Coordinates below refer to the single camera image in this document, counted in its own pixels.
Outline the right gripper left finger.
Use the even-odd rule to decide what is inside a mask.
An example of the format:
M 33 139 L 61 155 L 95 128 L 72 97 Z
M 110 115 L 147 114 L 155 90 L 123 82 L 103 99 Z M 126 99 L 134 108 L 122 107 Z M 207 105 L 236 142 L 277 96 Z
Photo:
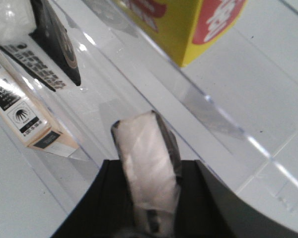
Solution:
M 104 160 L 90 188 L 53 238 L 111 238 L 134 228 L 127 182 L 119 160 Z

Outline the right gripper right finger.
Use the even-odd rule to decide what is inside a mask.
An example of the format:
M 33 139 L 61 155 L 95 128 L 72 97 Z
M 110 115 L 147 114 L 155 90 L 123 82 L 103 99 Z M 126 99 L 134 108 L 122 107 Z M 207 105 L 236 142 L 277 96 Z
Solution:
M 298 238 L 233 193 L 199 160 L 183 160 L 177 238 Z

